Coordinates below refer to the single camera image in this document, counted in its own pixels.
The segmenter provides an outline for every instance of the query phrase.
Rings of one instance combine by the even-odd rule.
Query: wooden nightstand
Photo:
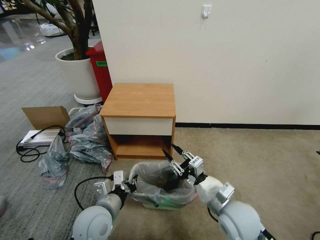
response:
[[[116,83],[100,112],[116,159],[172,155],[176,109],[173,84]]]

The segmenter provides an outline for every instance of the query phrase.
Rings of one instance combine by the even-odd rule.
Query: trash can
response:
[[[137,178],[137,190],[130,196],[146,208],[178,210],[196,197],[186,179],[179,180],[168,161],[140,162],[133,166],[129,180]]]
[[[104,103],[112,89],[112,83],[102,42],[100,41],[93,48],[90,48],[86,52],[86,55],[90,57],[94,75],[96,76],[101,98]]]

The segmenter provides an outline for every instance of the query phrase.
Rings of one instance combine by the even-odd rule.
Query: beige carpet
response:
[[[320,132],[177,128],[175,143],[201,156],[207,174],[230,182],[235,199],[251,204],[277,240],[320,230]],[[119,160],[111,170],[136,162]],[[111,239],[226,238],[197,199],[180,211],[127,201]]]

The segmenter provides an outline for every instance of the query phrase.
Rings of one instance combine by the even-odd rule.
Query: black power cord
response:
[[[66,140],[66,131],[64,130],[64,127],[62,127],[60,125],[52,125],[52,126],[46,127],[44,129],[40,130],[39,132],[37,132],[36,134],[32,135],[30,138],[34,139],[35,136],[37,136],[38,134],[40,134],[44,130],[47,130],[48,128],[51,128],[51,127],[59,127],[62,130],[62,135],[64,136],[62,142],[66,143],[66,142],[64,142]],[[50,146],[50,145],[42,145],[42,146],[37,146],[37,147],[24,147],[24,146],[19,146],[19,143],[21,141],[22,141],[22,139],[16,145],[16,152],[17,152],[17,154],[20,155],[20,161],[24,162],[24,163],[33,162],[33,161],[37,160],[40,157],[40,155],[45,154],[47,152],[47,151],[40,152],[37,148],[39,148],[39,147],[49,147]],[[32,157],[32,156],[35,156],[35,158],[32,159],[32,160],[29,160],[29,161],[23,160],[24,157]]]
[[[311,240],[314,240],[314,237],[319,234],[320,231],[315,231],[312,235],[311,235]]]
[[[81,181],[81,182],[79,182],[79,183],[77,184],[77,186],[76,186],[75,189],[74,189],[74,198],[76,199],[76,202],[77,202],[79,208],[80,208],[82,211],[84,210],[84,208],[83,208],[83,206],[80,204],[80,202],[79,202],[79,200],[78,200],[78,197],[77,197],[77,189],[78,189],[78,187],[79,187],[82,183],[87,182],[87,181],[89,181],[89,180],[93,180],[93,179],[110,179],[111,181],[113,181],[113,175],[111,175],[111,176],[109,176],[109,177],[91,177],[91,178],[87,178],[87,179],[85,179],[85,180],[83,180],[83,181]]]
[[[215,220],[216,222],[218,222],[218,220],[212,215],[210,209],[209,209],[208,207],[207,207],[207,209],[208,209],[208,213],[209,213],[210,217],[211,217],[213,220]]]

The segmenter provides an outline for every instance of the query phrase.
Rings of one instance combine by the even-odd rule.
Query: green label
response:
[[[106,61],[96,61],[98,67],[107,67],[108,64]]]

